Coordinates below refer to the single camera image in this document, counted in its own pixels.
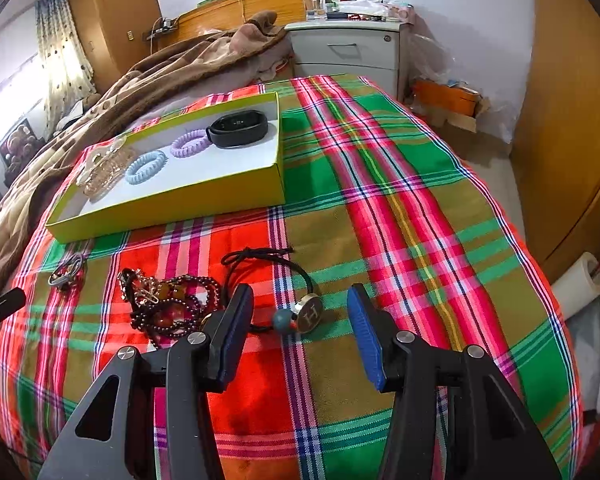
tiled floor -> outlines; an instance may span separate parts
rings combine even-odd
[[[467,160],[475,173],[489,187],[491,195],[500,203],[509,221],[515,226],[518,233],[525,239],[525,225],[522,221],[522,209],[516,179],[508,158],[495,157],[488,166]]]
[[[509,146],[487,134],[472,134],[449,126],[436,131],[489,187],[491,195],[500,203],[509,221],[525,239],[520,197],[509,160]]]

wooden cabinet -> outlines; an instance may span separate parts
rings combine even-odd
[[[550,282],[600,256],[600,17],[588,0],[536,0],[511,155],[528,248]]]
[[[313,20],[286,27],[294,48],[294,75],[368,76],[403,101],[407,85],[406,23]]]
[[[104,93],[149,55],[142,33],[160,16],[158,0],[69,0],[69,4],[80,42],[93,66],[96,88]]]

metal screw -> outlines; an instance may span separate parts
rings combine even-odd
[[[192,345],[199,345],[206,341],[206,334],[204,332],[191,332],[187,336],[187,341]]]
[[[415,341],[416,335],[408,330],[400,330],[400,332],[395,335],[395,338],[401,343],[409,344]]]
[[[118,357],[123,361],[133,357],[135,354],[136,349],[132,346],[123,346],[120,350],[118,350]]]
[[[469,346],[469,348],[466,349],[466,352],[474,359],[480,359],[484,357],[484,350],[478,345]]]

wooden headboard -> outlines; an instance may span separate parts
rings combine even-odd
[[[213,28],[238,27],[261,10],[275,10],[278,13],[276,25],[304,21],[302,0],[216,0],[181,15],[178,30],[160,38],[160,47],[194,38]]]

wooden wardrobe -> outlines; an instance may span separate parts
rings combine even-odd
[[[160,17],[158,0],[69,0],[84,53],[104,93],[136,62],[149,55],[142,33]]]
[[[550,282],[600,257],[600,16],[589,0],[536,0],[511,160],[528,248]]]

